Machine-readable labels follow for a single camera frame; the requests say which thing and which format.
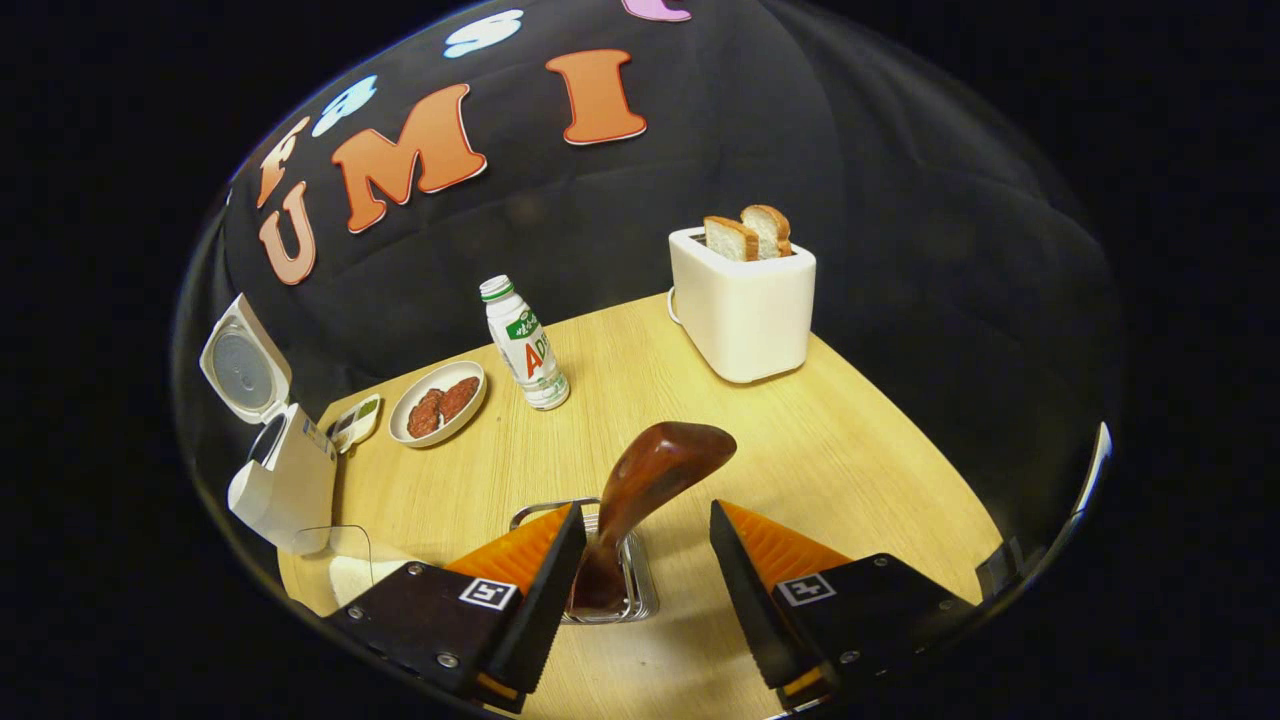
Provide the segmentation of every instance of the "table surface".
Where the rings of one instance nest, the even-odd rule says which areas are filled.
[[[338,462],[334,523],[361,525],[436,565],[507,532],[526,505],[599,496],[622,451],[654,423],[708,423],[737,439],[728,464],[637,529],[659,612],[639,623],[562,625],[522,717],[749,719],[781,711],[751,660],[708,541],[713,498],[854,559],[890,552],[980,602],[974,568],[1001,542],[991,516],[929,439],[817,336],[799,369],[741,386],[712,372],[668,318],[664,295],[548,325],[547,334],[571,387],[554,410],[530,407],[489,345],[339,400],[319,423],[325,428],[370,392],[381,393],[376,430]],[[485,369],[479,413],[442,445],[396,442],[387,419],[401,395],[456,360]],[[284,552],[280,564],[292,597],[330,592],[328,573],[298,570]]]

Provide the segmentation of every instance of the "ad calcium milk bottle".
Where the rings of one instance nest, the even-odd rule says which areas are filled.
[[[485,302],[489,334],[498,354],[525,391],[525,400],[538,410],[550,410],[568,397],[568,378],[561,373],[538,316],[507,275],[489,278],[480,284]]]

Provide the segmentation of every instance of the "bottle cap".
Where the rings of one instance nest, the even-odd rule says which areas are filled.
[[[489,302],[516,291],[507,275],[498,275],[480,283],[480,300]]]

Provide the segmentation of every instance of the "meat patty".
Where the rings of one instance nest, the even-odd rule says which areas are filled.
[[[444,421],[457,418],[458,413],[471,402],[475,397],[476,389],[480,388],[480,378],[465,378],[457,382],[449,388],[449,392],[444,393],[444,398],[440,400],[440,414],[444,415]]]
[[[440,401],[444,393],[431,388],[408,414],[408,434],[411,437],[424,437],[440,428]]]

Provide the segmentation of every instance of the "toast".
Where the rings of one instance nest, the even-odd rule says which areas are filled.
[[[791,255],[791,223],[786,215],[768,205],[748,205],[742,224],[759,237],[760,260]]]
[[[710,215],[703,218],[703,229],[707,232],[707,247],[724,258],[736,261],[760,259],[760,236],[742,223]]]

